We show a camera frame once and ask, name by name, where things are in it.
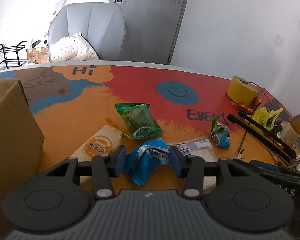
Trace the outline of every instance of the blue snack package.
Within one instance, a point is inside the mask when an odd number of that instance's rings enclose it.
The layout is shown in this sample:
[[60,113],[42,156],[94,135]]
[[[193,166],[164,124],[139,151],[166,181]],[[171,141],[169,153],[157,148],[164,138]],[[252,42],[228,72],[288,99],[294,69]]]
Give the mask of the blue snack package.
[[170,165],[170,157],[166,143],[161,138],[157,138],[142,143],[130,152],[126,156],[123,171],[141,186],[160,164]]
[[229,149],[230,146],[230,129],[224,124],[211,119],[210,135],[217,147]]

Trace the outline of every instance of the orange round label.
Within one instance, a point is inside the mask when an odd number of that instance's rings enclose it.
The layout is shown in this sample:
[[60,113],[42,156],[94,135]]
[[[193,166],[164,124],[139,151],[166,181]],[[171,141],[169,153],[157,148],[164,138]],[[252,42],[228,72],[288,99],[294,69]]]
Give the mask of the orange round label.
[[103,135],[92,137],[84,145],[84,152],[90,158],[100,154],[111,154],[112,149],[112,141],[107,136]]

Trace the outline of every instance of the roll of tape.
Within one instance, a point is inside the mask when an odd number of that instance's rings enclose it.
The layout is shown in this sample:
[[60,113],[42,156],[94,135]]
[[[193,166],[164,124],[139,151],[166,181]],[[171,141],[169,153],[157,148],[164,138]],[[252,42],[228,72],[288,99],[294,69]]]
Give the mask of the roll of tape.
[[227,95],[234,102],[242,102],[246,106],[250,106],[255,98],[258,90],[248,81],[234,76],[227,90]]

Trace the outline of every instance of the ribbed gray surface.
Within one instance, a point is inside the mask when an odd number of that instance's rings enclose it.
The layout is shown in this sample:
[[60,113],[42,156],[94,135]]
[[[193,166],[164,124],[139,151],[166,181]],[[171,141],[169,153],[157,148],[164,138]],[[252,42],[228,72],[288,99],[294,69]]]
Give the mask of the ribbed gray surface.
[[5,240],[291,240],[283,230],[259,235],[231,231],[213,221],[198,201],[176,191],[123,190],[99,201],[70,229],[51,235],[12,231]]

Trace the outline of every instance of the painted tabletop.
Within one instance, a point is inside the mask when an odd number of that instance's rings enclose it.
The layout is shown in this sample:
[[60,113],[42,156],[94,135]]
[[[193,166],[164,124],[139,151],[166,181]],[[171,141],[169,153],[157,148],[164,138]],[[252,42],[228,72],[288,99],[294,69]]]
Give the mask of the painted tabletop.
[[[242,128],[226,119],[228,114],[238,112],[226,95],[230,80],[188,69],[120,61],[63,62],[2,71],[0,78],[21,80],[30,110],[44,134],[44,154],[38,172],[69,157],[106,124],[106,118],[128,134],[114,108],[120,102],[149,103],[151,114],[165,131],[160,137],[166,143],[207,136],[211,118],[216,118],[231,131],[228,150],[213,147],[217,157],[233,158],[244,134]],[[267,90],[263,92],[275,107],[282,107]],[[271,109],[263,92],[258,92],[262,105]],[[281,116],[288,120],[286,109]],[[141,142],[122,140],[127,152]],[[247,135],[242,148],[244,160],[274,164],[267,148],[254,137]],[[182,181],[166,165],[154,171],[144,186],[137,186],[125,174],[112,179],[112,183],[116,193],[124,188],[182,187]],[[91,184],[84,187],[90,190]]]

